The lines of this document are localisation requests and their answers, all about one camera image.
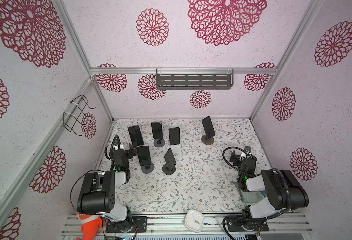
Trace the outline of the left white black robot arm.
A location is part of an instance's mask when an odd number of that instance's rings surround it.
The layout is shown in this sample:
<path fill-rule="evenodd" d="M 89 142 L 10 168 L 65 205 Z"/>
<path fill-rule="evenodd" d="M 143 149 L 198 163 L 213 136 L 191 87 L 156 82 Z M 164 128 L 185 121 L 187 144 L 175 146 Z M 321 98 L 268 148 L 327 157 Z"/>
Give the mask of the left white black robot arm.
<path fill-rule="evenodd" d="M 76 180 L 83 181 L 77 203 L 72 201 L 73 192 L 70 192 L 70 203 L 78 214 L 102 217 L 114 230 L 128 232 L 134 228 L 132 213 L 129 207 L 117 202 L 116 188 L 130 180 L 129 160 L 135 155 L 135 149 L 130 146 L 125 150 L 118 135 L 109 147 L 105 147 L 105 156 L 111 161 L 110 170 L 90 170 L 83 174 Z"/>

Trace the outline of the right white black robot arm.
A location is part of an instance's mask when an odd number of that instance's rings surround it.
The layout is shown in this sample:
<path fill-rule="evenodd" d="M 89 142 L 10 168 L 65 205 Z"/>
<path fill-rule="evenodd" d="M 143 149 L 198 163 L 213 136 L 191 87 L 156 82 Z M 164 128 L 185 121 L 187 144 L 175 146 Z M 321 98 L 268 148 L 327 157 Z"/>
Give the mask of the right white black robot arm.
<path fill-rule="evenodd" d="M 243 201 L 252 193 L 262 194 L 262 199 L 246 206 L 239 216 L 223 218 L 226 234 L 236 230 L 268 231 L 268 220 L 308 206 L 309 196 L 291 171 L 272 168 L 256 174 L 257 158 L 249 151 L 249 147 L 225 148 L 222 157 L 239 174 L 237 187 Z"/>

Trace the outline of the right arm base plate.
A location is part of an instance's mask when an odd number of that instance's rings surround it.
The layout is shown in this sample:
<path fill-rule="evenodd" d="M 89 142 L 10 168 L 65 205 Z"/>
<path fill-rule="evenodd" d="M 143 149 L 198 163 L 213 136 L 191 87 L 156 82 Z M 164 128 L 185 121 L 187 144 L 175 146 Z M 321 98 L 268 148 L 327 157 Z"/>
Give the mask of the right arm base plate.
<path fill-rule="evenodd" d="M 240 220 L 229 217 L 225 221 L 229 232 L 268 232 L 267 222 Z"/>

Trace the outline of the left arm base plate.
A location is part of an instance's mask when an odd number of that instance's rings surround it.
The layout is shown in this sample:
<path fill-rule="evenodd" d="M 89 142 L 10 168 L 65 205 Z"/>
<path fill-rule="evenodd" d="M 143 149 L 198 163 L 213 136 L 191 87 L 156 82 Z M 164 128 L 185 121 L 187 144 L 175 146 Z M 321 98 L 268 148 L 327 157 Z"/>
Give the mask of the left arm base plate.
<path fill-rule="evenodd" d="M 147 231 L 148 217 L 129 217 L 121 222 L 107 220 L 106 233 L 145 233 Z"/>

